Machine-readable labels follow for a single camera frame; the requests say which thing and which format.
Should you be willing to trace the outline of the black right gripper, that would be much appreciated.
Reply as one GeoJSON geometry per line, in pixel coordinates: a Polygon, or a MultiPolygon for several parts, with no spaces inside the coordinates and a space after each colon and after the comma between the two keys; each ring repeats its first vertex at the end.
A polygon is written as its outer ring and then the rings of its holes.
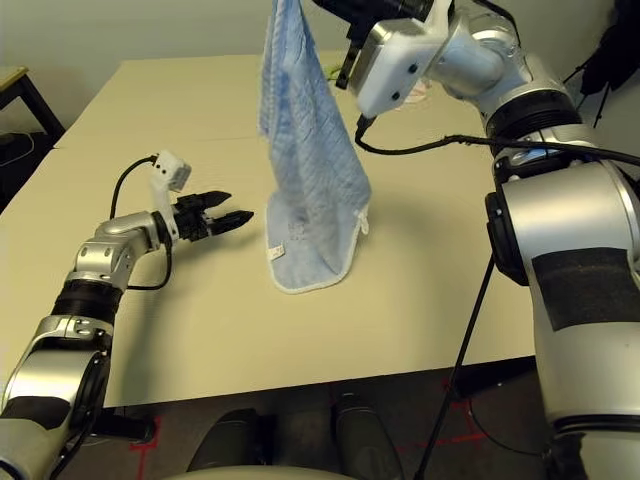
{"type": "Polygon", "coordinates": [[[341,90],[347,89],[358,54],[377,23],[395,19],[424,21],[433,5],[433,1],[425,0],[313,0],[313,3],[349,24],[346,38],[350,44],[335,81],[341,90]]]}

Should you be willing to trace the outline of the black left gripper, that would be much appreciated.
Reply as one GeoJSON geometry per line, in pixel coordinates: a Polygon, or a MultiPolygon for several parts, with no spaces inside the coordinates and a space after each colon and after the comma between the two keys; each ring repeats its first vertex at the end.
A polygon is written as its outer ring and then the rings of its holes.
{"type": "Polygon", "coordinates": [[[209,191],[178,197],[172,205],[173,218],[182,240],[199,241],[210,235],[222,235],[248,223],[254,216],[252,211],[233,211],[212,219],[205,211],[221,205],[231,197],[230,193],[209,191]]]}

